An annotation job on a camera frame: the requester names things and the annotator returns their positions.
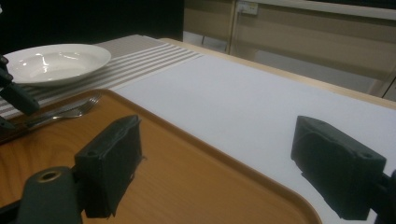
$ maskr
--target tray rim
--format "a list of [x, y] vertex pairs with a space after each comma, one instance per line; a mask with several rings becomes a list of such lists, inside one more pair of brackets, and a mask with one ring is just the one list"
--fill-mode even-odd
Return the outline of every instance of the tray rim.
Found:
[[[320, 216], [318, 215], [318, 212], [315, 210], [312, 204], [308, 200], [306, 200], [303, 196], [301, 196], [299, 193], [276, 182], [270, 177], [254, 170], [253, 168], [242, 163], [241, 161], [238, 161], [237, 159], [227, 155], [226, 153], [209, 145], [208, 143], [193, 136], [192, 134], [187, 133], [186, 131], [178, 128], [176, 125], [170, 123], [169, 121], [162, 119], [159, 116], [155, 115], [154, 113], [148, 111], [144, 107], [129, 101], [128, 99], [122, 97], [121, 95], [116, 94], [114, 91], [107, 89], [95, 89], [95, 90], [84, 91], [73, 96], [66, 96], [66, 98], [53, 102], [50, 105], [44, 105], [39, 111], [34, 113], [34, 115], [45, 113], [46, 111], [59, 107], [61, 105], [66, 105], [81, 98], [88, 97], [90, 95], [93, 95], [95, 92], [99, 92], [102, 95], [110, 97], [111, 99], [116, 100], [119, 103], [132, 108], [132, 110], [134, 110], [136, 114], [138, 115], [141, 114], [142, 116], [148, 118], [150, 121], [165, 128], [169, 133], [175, 134], [178, 137], [185, 140], [186, 142], [188, 142], [189, 144], [199, 148], [203, 153], [215, 159], [216, 161], [223, 163], [224, 165], [232, 169], [234, 172], [246, 176], [248, 179], [254, 181], [260, 186], [263, 186], [264, 188], [267, 188], [272, 192], [276, 193], [277, 195], [279, 195], [279, 197], [282, 197], [285, 200], [287, 200], [289, 203], [291, 203], [293, 207], [299, 208], [301, 215], [306, 217], [309, 223], [318, 223], [318, 224], [322, 223]], [[25, 115], [19, 115], [15, 118], [12, 118], [11, 120], [20, 120], [25, 118], [26, 118]]]

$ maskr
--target screw hole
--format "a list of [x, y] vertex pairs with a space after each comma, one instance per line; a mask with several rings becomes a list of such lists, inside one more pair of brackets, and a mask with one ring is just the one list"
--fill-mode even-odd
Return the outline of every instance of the screw hole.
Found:
[[46, 172], [43, 175], [41, 175], [38, 178], [38, 182], [40, 182], [40, 183], [50, 182], [50, 181], [58, 178], [59, 176], [61, 176], [61, 172], [59, 172], [59, 171], [49, 171], [49, 172]]

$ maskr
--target table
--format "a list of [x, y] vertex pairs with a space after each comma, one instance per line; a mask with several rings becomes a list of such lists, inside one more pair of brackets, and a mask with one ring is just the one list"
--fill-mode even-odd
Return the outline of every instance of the table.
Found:
[[[290, 159], [297, 114], [327, 121], [387, 157], [386, 174], [396, 166], [391, 101], [170, 39], [135, 35], [99, 46], [114, 59], [96, 76], [73, 87], [28, 91], [50, 104], [85, 90], [111, 89], [299, 193], [323, 223], [350, 222], [338, 218]], [[16, 115], [7, 104], [0, 109], [3, 116]]]

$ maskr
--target black mount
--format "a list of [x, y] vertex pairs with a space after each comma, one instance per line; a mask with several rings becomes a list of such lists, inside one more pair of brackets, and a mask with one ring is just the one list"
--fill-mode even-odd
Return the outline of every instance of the black mount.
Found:
[[332, 125], [299, 116], [291, 158], [340, 218], [396, 223], [396, 171], [383, 174], [386, 159]]
[[79, 224], [115, 215], [142, 160], [138, 116], [112, 122], [75, 155], [75, 166], [32, 175], [20, 201], [0, 208], [1, 224]]
[[[0, 55], [0, 97], [5, 99], [23, 114], [31, 115], [39, 108], [38, 102], [23, 88], [12, 82], [14, 78], [7, 70], [8, 59]], [[15, 129], [14, 125], [0, 117], [1, 129]]]

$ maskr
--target power outlet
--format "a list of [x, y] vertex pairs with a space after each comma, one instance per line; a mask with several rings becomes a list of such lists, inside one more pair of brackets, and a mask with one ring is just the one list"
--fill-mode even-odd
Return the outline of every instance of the power outlet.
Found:
[[257, 15], [259, 11], [259, 4], [245, 1], [238, 1], [237, 12]]

